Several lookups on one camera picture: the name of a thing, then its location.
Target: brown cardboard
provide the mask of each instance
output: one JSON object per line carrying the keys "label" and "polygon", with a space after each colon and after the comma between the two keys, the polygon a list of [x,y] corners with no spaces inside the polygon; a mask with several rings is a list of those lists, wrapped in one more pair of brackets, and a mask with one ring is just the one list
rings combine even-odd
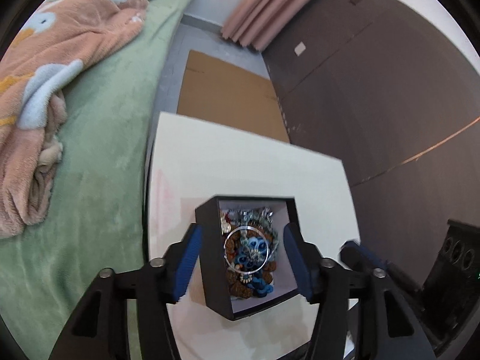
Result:
{"label": "brown cardboard", "polygon": [[269,80],[194,50],[177,113],[290,142]]}

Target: screw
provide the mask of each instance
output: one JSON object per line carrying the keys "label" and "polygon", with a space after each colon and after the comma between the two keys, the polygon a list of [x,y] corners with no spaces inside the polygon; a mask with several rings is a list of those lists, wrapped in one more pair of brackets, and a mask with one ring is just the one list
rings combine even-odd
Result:
{"label": "screw", "polygon": [[165,265],[165,260],[162,259],[161,257],[157,257],[150,260],[150,265],[153,266],[153,268],[159,268]]}
{"label": "screw", "polygon": [[375,268],[373,270],[373,276],[381,279],[381,278],[385,278],[387,276],[387,274],[382,268]]}
{"label": "screw", "polygon": [[103,268],[99,273],[98,276],[101,278],[109,278],[110,276],[113,275],[113,269],[112,268]]}
{"label": "screw", "polygon": [[320,265],[325,268],[333,268],[336,265],[336,262],[332,259],[322,259]]}

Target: round hole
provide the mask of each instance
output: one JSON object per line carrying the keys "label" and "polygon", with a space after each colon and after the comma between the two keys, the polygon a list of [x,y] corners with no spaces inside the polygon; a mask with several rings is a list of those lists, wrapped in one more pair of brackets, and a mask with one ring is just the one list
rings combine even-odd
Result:
{"label": "round hole", "polygon": [[474,257],[475,257],[475,252],[473,251],[473,249],[470,249],[469,251],[467,251],[465,253],[465,256],[463,256],[462,268],[469,269],[473,263]]}
{"label": "round hole", "polygon": [[453,246],[453,250],[452,250],[452,264],[455,264],[459,259],[460,257],[462,256],[462,252],[463,252],[463,243],[458,241],[455,246]]}
{"label": "round hole", "polygon": [[445,241],[445,244],[443,245],[443,251],[445,253],[450,252],[450,249],[452,249],[452,244],[453,244],[452,237],[447,238],[447,240]]}

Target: green bed sheet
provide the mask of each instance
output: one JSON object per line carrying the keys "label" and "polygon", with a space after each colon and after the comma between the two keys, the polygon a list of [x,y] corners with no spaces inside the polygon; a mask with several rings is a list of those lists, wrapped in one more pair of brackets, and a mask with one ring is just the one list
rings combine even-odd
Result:
{"label": "green bed sheet", "polygon": [[0,240],[0,314],[45,360],[97,272],[143,264],[143,167],[152,104],[191,0],[151,0],[142,33],[64,88],[68,120],[46,220]]}

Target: open box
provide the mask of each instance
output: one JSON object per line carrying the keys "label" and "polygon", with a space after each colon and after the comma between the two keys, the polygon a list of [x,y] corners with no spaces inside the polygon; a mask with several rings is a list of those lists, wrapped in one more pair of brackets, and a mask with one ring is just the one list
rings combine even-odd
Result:
{"label": "open box", "polygon": [[[274,290],[264,298],[235,299],[230,296],[226,278],[220,210],[251,210],[262,207],[269,207],[273,212],[272,228],[278,232]],[[214,196],[195,209],[195,217],[196,222],[203,228],[200,267],[207,307],[234,321],[275,306],[298,293],[283,245],[284,227],[288,223],[295,223],[299,227],[294,198]]]}

